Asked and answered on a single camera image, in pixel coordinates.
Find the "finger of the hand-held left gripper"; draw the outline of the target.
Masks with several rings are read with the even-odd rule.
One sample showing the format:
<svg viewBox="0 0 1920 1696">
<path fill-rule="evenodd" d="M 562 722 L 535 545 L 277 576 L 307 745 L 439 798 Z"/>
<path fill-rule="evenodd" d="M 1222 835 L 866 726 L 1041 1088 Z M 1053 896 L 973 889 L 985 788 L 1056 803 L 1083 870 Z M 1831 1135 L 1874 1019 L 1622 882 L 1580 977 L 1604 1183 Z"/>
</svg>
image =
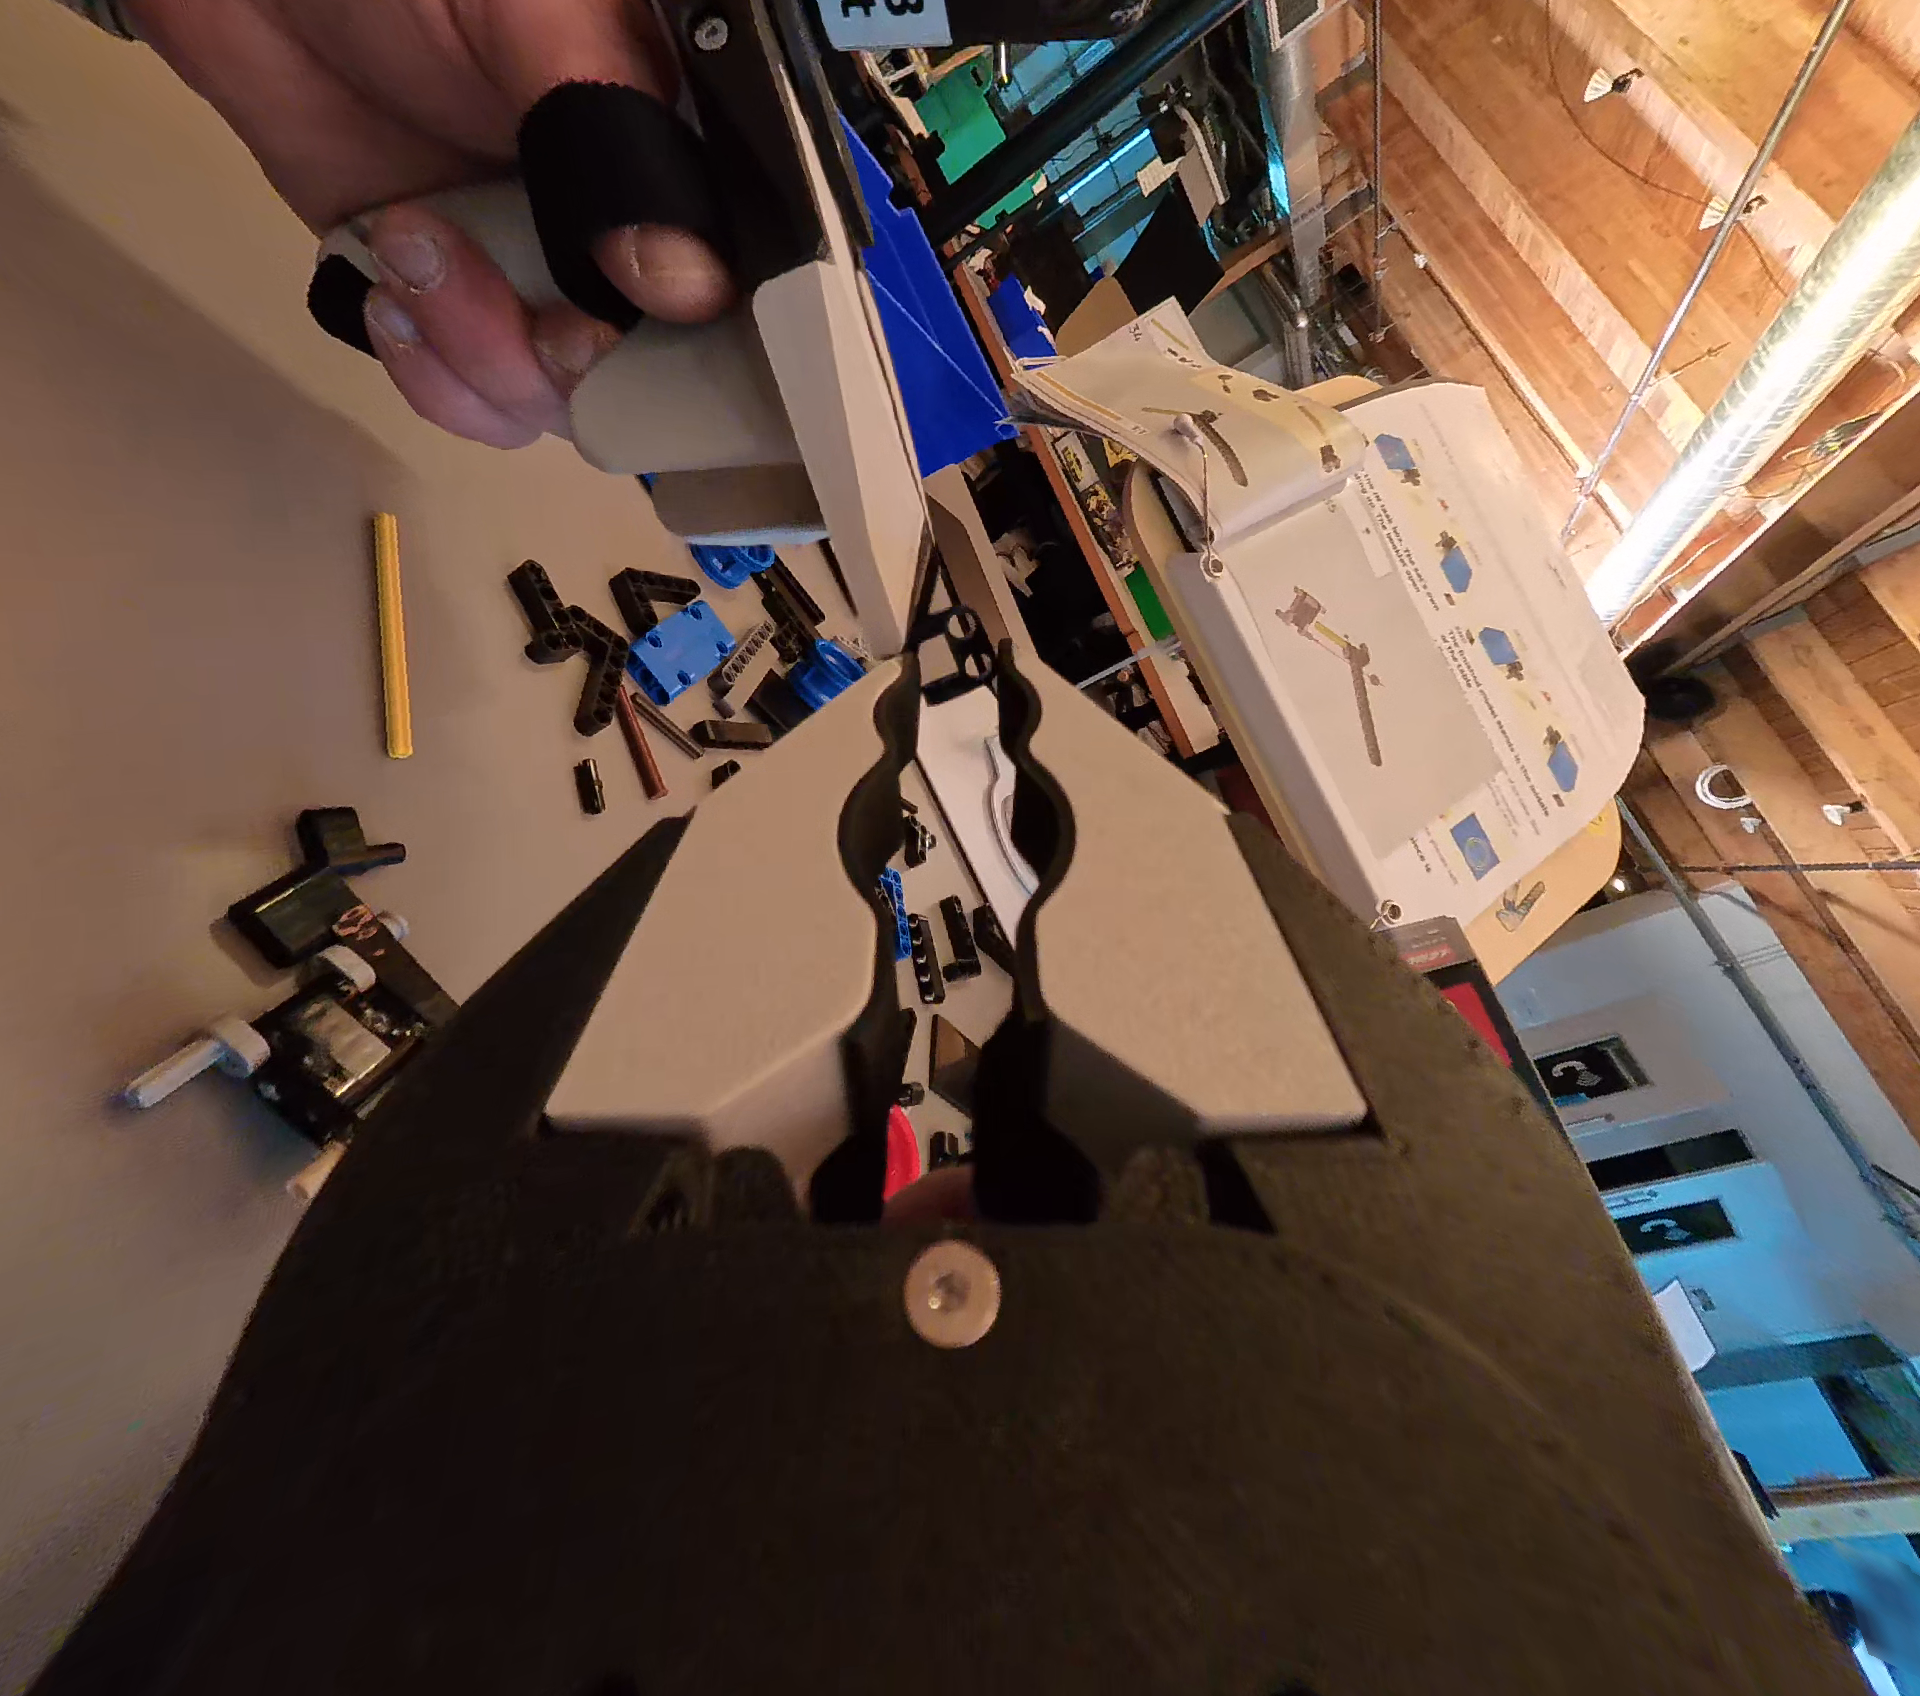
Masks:
<svg viewBox="0 0 1920 1696">
<path fill-rule="evenodd" d="M 753 321 L 859 630 L 879 659 L 908 647 L 932 552 L 918 460 L 859 270 L 812 262 L 761 284 Z"/>
</svg>

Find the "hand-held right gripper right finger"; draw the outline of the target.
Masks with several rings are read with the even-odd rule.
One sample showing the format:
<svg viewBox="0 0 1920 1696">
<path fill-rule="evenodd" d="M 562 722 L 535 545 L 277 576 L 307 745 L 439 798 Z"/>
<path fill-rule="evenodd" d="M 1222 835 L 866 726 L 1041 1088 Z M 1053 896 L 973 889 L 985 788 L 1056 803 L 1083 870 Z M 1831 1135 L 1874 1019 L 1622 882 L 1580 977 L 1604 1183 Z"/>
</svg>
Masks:
<svg viewBox="0 0 1920 1696">
<path fill-rule="evenodd" d="M 973 1096 L 997 1224 L 1092 1223 L 1147 1154 L 1370 1111 L 1229 811 L 1053 668 L 997 655 L 995 811 L 1031 884 Z"/>
</svg>

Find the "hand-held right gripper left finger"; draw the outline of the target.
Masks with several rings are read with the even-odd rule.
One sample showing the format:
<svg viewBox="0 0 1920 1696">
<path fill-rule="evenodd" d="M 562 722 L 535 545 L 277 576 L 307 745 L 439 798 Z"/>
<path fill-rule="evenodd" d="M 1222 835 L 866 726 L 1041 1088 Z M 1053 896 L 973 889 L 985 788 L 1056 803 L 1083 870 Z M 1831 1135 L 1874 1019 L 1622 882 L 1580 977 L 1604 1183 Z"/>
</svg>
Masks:
<svg viewBox="0 0 1920 1696">
<path fill-rule="evenodd" d="M 818 708 L 687 820 L 545 1117 L 775 1156 L 829 1223 L 883 1214 L 911 1045 L 899 918 L 911 653 Z"/>
</svg>

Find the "black beam frame assembly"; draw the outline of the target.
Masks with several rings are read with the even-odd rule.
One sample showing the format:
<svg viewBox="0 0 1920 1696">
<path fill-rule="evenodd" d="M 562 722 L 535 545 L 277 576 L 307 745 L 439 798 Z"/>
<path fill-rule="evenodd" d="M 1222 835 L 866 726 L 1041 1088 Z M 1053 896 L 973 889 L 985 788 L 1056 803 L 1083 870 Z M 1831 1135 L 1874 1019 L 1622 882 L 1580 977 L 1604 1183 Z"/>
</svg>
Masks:
<svg viewBox="0 0 1920 1696">
<path fill-rule="evenodd" d="M 227 1016 L 134 1079 L 119 1101 L 157 1108 L 221 1073 L 246 1083 L 317 1146 L 289 1183 L 311 1205 L 379 1101 L 457 1016 L 455 998 L 406 946 L 410 924 L 370 907 L 359 874 L 396 869 L 402 845 L 372 845 L 351 807 L 303 811 L 298 865 L 228 907 L 227 922 L 297 989 L 255 1019 Z"/>
</svg>

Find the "yellow axle with black connector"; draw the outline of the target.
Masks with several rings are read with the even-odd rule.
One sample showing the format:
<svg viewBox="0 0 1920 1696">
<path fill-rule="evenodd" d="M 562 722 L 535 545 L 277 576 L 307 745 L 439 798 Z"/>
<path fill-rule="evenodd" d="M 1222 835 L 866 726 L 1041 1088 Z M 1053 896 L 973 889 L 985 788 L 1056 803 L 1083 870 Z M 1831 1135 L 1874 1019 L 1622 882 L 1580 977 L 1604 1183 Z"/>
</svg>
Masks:
<svg viewBox="0 0 1920 1696">
<path fill-rule="evenodd" d="M 417 736 L 396 514 L 386 510 L 372 514 L 370 542 L 385 748 L 390 760 L 404 762 L 417 752 Z"/>
</svg>

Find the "grey desk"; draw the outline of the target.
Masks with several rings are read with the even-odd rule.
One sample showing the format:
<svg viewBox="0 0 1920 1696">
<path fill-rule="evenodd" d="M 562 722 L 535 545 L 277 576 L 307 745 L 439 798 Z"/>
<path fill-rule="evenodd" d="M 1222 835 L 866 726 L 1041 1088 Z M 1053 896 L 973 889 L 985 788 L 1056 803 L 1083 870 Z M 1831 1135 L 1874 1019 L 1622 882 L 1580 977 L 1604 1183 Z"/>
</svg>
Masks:
<svg viewBox="0 0 1920 1696">
<path fill-rule="evenodd" d="M 137 1070 L 286 980 L 227 920 L 303 807 L 465 998 L 650 825 L 579 812 L 574 687 L 507 573 L 665 565 L 638 485 L 445 437 L 308 317 L 311 236 L 151 51 L 4 0 L 4 1688 L 192 1445 L 313 1154 L 245 1083 Z M 396 516 L 410 759 L 385 748 Z"/>
</svg>

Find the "person's left hand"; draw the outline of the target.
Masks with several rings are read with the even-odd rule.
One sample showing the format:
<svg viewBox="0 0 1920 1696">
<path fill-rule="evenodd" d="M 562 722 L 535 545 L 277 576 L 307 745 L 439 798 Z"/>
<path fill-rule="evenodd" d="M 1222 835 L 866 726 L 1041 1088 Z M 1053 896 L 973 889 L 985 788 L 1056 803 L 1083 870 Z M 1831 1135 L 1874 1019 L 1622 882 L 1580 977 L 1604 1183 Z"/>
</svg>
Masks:
<svg viewBox="0 0 1920 1696">
<path fill-rule="evenodd" d="M 712 246 L 700 141 L 674 108 L 643 0 L 113 0 L 321 238 L 372 268 L 363 325 L 399 396 L 439 430 L 518 451 L 566 428 L 620 331 L 573 303 L 531 309 L 429 205 L 508 172 L 525 121 L 582 150 L 532 194 L 590 212 L 588 266 L 646 321 L 735 300 Z"/>
</svg>

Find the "blue storage bin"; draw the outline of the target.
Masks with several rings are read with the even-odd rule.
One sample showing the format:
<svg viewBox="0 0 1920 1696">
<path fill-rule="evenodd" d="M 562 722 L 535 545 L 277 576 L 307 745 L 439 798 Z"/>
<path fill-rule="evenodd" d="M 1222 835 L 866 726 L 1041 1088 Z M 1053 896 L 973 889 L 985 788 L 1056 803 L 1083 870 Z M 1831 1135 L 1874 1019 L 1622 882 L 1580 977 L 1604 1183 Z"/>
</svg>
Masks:
<svg viewBox="0 0 1920 1696">
<path fill-rule="evenodd" d="M 842 123 L 874 240 L 865 265 L 924 480 L 1015 443 L 999 377 L 918 215 L 853 125 Z"/>
</svg>

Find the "green panel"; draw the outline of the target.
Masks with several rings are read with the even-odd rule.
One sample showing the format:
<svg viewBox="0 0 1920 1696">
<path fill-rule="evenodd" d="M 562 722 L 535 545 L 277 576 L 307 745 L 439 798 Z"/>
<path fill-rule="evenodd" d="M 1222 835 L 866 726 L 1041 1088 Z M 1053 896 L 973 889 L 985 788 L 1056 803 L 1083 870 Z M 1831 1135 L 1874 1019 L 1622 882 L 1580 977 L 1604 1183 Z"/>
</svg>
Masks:
<svg viewBox="0 0 1920 1696">
<path fill-rule="evenodd" d="M 995 66 L 987 57 L 953 68 L 914 99 L 914 110 L 941 142 L 938 171 L 948 184 L 1005 144 L 1006 130 L 995 101 Z"/>
</svg>

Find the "blue rectangular panel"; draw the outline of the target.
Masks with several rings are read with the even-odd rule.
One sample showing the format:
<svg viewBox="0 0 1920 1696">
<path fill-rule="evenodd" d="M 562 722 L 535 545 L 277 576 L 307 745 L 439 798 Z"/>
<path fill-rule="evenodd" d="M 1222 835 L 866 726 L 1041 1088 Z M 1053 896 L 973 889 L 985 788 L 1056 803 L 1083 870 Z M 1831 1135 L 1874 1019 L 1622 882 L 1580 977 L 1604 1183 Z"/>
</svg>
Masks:
<svg viewBox="0 0 1920 1696">
<path fill-rule="evenodd" d="M 736 648 L 735 632 L 712 604 L 691 601 L 637 632 L 627 676 L 646 700 L 665 708 L 708 683 Z"/>
</svg>

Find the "black toy set box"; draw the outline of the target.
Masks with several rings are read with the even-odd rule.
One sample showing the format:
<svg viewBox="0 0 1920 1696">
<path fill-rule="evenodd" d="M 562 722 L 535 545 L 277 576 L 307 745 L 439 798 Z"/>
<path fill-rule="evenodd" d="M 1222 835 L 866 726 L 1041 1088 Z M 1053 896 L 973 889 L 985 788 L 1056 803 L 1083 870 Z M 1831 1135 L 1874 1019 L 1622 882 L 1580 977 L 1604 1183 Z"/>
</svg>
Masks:
<svg viewBox="0 0 1920 1696">
<path fill-rule="evenodd" d="M 1561 1112 L 1528 1056 L 1520 1033 L 1454 918 L 1424 918 L 1384 928 L 1400 961 L 1481 1038 L 1489 1053 L 1525 1087 L 1548 1127 L 1565 1135 Z"/>
</svg>

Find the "pile of black and blue bricks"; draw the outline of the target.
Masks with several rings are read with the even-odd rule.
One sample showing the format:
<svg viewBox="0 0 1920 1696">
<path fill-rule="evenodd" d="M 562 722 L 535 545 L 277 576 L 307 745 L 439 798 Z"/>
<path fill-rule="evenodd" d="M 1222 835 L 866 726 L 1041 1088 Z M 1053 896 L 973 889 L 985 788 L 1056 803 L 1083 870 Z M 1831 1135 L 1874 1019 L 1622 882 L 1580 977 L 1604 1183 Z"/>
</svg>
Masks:
<svg viewBox="0 0 1920 1696">
<path fill-rule="evenodd" d="M 588 679 L 577 716 L 580 735 L 598 733 L 616 721 L 614 697 L 619 689 L 637 691 L 627 676 L 627 663 L 630 640 L 638 632 L 653 629 L 659 618 L 684 609 L 693 601 L 708 603 L 719 615 L 719 604 L 702 592 L 698 582 L 653 570 L 628 569 L 608 581 L 616 613 L 623 618 L 620 627 L 600 623 L 586 609 L 565 604 L 553 581 L 535 561 L 516 566 L 508 576 L 508 586 L 531 627 L 527 653 L 532 660 L 565 663 L 582 655 L 588 663 Z M 736 648 L 725 667 L 691 691 L 708 708 L 719 708 L 723 683 L 733 684 L 740 679 L 754 683 L 758 679 L 756 667 L 763 647 L 771 647 L 772 655 L 786 660 L 788 668 L 817 638 L 832 638 L 860 660 L 868 655 L 866 640 L 850 624 L 842 629 L 842 636 L 836 636 L 836 624 L 827 604 L 812 594 L 812 589 L 791 570 L 780 554 L 769 573 L 726 592 L 723 603 L 733 604 L 744 598 L 750 586 L 756 591 L 763 617 L 748 636 L 735 640 Z M 742 726 L 748 739 L 772 741 L 771 746 L 758 748 L 758 762 L 783 739 L 795 735 L 815 716 L 799 703 L 785 679 L 780 673 L 767 676 L 769 684 L 775 687 L 785 722 L 748 721 Z M 665 736 L 684 739 L 696 760 L 704 756 L 704 746 L 723 743 L 720 735 L 696 735 L 672 718 L 662 718 L 661 707 L 653 704 L 643 692 L 638 692 L 637 712 L 646 726 L 659 726 Z M 711 794 L 738 776 L 716 781 Z M 691 817 L 707 798 L 684 817 L 662 819 L 653 825 L 635 849 L 620 856 L 588 892 L 541 933 L 538 941 L 529 943 L 499 972 L 496 985 L 484 995 L 476 995 L 463 1011 L 460 1024 L 465 1028 L 504 1030 L 513 1046 L 525 1054 L 535 1050 L 537 1034 L 556 1036 L 559 1068 L 555 1079 L 548 1085 L 537 1085 L 535 1092 L 537 1108 L 547 1123 L 551 1123 L 547 1117 L 548 1099 L 560 1083 L 588 1016 L 611 983 L 613 966 L 620 961 Z"/>
</svg>

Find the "instruction booklet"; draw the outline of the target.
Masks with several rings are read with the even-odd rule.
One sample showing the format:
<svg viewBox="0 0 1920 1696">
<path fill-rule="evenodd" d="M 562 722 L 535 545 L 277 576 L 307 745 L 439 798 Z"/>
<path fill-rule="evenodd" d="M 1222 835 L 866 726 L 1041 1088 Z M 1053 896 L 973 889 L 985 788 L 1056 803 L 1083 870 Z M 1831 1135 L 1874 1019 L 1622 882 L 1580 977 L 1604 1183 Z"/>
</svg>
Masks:
<svg viewBox="0 0 1920 1696">
<path fill-rule="evenodd" d="M 1481 389 L 1274 384 L 1173 303 L 1018 383 L 1130 456 L 1125 545 L 1280 840 L 1350 910 L 1451 918 L 1501 979 L 1603 889 L 1646 712 Z"/>
</svg>

